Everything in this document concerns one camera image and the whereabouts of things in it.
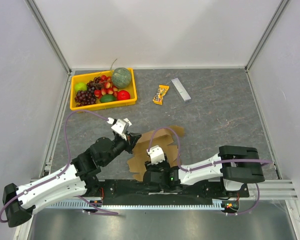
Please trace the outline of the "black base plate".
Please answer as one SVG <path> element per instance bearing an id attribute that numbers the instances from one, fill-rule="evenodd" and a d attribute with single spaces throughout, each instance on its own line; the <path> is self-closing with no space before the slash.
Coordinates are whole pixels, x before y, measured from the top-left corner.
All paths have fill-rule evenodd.
<path id="1" fill-rule="evenodd" d="M 148 195 L 162 190 L 178 194 Z M 131 179 L 106 179 L 99 181 L 97 188 L 88 190 L 83 196 L 102 197 L 105 205 L 208 205 L 213 199 L 248 198 L 250 194 L 246 184 L 238 191 L 227 191 L 223 180 L 203 180 L 190 186 L 178 186 L 177 191 L 169 191 Z"/>

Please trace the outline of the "dark purple grape bunch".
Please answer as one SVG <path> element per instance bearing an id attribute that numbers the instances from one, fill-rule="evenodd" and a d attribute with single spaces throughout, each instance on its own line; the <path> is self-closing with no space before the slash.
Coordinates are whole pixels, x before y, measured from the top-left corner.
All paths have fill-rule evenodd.
<path id="1" fill-rule="evenodd" d="M 97 98 L 90 91 L 79 90 L 74 98 L 76 107 L 94 105 L 97 103 Z"/>

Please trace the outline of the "clear plastic stick box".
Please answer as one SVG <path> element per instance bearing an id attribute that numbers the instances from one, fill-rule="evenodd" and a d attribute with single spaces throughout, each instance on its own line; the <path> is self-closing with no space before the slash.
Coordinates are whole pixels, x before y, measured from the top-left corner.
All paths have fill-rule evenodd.
<path id="1" fill-rule="evenodd" d="M 192 99 L 178 78 L 172 79 L 171 83 L 173 84 L 175 90 L 178 92 L 179 96 L 185 103 L 189 102 Z"/>

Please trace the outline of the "yellow candy bag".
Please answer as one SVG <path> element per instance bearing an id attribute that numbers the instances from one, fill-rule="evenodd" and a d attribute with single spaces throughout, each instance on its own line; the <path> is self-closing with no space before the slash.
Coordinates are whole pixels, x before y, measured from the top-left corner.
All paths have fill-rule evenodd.
<path id="1" fill-rule="evenodd" d="M 164 96 L 168 92 L 169 88 L 170 87 L 168 85 L 159 85 L 158 90 L 152 99 L 153 103 L 156 105 L 162 105 Z"/>

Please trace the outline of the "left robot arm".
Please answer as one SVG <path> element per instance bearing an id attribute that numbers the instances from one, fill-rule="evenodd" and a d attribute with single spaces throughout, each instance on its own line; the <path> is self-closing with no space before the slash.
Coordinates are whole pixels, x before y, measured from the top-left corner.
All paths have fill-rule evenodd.
<path id="1" fill-rule="evenodd" d="M 94 197 L 100 191 L 97 174 L 122 152 L 131 154 L 140 133 L 114 134 L 114 139 L 100 137 L 86 151 L 70 160 L 59 170 L 28 184 L 10 183 L 3 190 L 0 222 L 10 228 L 29 221 L 45 207 L 67 198 Z"/>

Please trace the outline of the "red cherry bunch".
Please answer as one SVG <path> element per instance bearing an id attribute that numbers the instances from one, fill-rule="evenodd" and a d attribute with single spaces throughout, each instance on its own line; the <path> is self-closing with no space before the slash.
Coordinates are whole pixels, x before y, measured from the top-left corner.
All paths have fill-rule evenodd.
<path id="1" fill-rule="evenodd" d="M 111 76 L 96 76 L 86 85 L 88 92 L 91 93 L 95 98 L 100 99 L 105 95 L 112 95 L 117 98 L 118 88 L 113 85 Z"/>

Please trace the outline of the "white tape strip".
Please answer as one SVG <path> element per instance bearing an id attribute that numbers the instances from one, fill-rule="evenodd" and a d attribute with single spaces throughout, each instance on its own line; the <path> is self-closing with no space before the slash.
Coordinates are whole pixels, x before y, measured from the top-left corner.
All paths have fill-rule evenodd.
<path id="1" fill-rule="evenodd" d="M 164 190 L 161 190 L 159 192 L 149 192 L 148 195 L 177 195 L 177 192 L 165 192 Z"/>

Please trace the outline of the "green netted melon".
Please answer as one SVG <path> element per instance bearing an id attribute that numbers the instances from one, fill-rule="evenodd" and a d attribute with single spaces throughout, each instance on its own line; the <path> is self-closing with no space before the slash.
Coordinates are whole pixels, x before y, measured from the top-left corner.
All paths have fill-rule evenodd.
<path id="1" fill-rule="evenodd" d="M 131 80 L 132 74 L 127 68 L 118 67 L 112 73 L 112 83 L 119 89 L 128 87 Z"/>

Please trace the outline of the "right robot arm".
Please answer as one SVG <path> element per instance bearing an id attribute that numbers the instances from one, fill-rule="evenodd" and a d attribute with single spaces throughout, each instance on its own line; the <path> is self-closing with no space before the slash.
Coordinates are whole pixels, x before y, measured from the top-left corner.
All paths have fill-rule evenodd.
<path id="1" fill-rule="evenodd" d="M 205 183 L 220 180 L 216 185 L 218 198 L 234 198 L 244 185 L 265 181 L 262 166 L 266 161 L 259 158 L 256 148 L 224 145 L 212 157 L 189 165 L 170 166 L 168 158 L 159 146 L 147 152 L 143 183 L 166 194 L 195 195 L 209 190 Z"/>

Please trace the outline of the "yellow plastic bin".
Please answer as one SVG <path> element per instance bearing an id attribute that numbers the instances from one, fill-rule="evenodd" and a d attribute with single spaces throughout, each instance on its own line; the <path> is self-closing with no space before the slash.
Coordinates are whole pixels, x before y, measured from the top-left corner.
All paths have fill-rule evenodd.
<path id="1" fill-rule="evenodd" d="M 131 82 L 126 88 L 123 88 L 122 90 L 129 92 L 130 99 L 116 100 L 116 101 L 111 101 L 106 103 L 100 103 L 100 101 L 97 99 L 96 104 L 76 107 L 77 105 L 77 103 L 75 102 L 76 84 L 78 83 L 87 84 L 89 81 L 92 81 L 94 77 L 101 77 L 102 75 L 109 77 L 112 75 L 110 70 L 86 73 L 86 74 L 75 75 L 71 79 L 70 104 L 69 104 L 70 109 L 72 111 L 79 110 L 82 112 L 83 110 L 96 111 L 96 110 L 104 110 L 104 109 L 134 105 L 138 99 L 134 70 L 132 68 L 127 68 L 127 69 L 131 73 Z"/>

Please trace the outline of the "green apple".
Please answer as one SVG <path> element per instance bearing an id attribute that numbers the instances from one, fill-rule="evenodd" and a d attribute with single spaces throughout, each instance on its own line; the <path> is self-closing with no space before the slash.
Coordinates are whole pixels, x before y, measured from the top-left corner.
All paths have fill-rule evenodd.
<path id="1" fill-rule="evenodd" d="M 87 84 L 84 83 L 84 82 L 79 82 L 79 83 L 76 83 L 74 85 L 75 92 L 78 92 L 78 91 L 87 91 L 87 89 L 88 89 Z"/>

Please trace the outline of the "cardboard box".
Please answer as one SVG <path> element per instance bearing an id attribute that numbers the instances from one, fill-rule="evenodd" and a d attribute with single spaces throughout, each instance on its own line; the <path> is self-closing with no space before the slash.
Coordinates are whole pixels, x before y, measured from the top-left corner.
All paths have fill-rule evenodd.
<path id="1" fill-rule="evenodd" d="M 160 146 L 165 154 L 165 161 L 171 167 L 177 166 L 178 147 L 174 144 L 173 136 L 178 137 L 185 135 L 185 129 L 181 126 L 171 125 L 169 129 L 159 129 L 157 132 L 149 131 L 143 133 L 141 138 L 133 149 L 133 157 L 127 161 L 130 172 L 133 173 L 133 178 L 139 182 L 143 182 L 143 176 L 146 172 L 145 162 L 150 161 L 147 154 L 149 147 L 156 145 Z"/>

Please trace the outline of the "red tomato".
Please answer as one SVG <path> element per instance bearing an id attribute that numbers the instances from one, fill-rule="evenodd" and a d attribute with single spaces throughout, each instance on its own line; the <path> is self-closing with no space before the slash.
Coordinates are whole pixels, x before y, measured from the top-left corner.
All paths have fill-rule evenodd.
<path id="1" fill-rule="evenodd" d="M 117 92 L 116 98 L 117 98 L 118 101 L 130 100 L 131 95 L 126 90 L 120 90 L 120 91 Z"/>

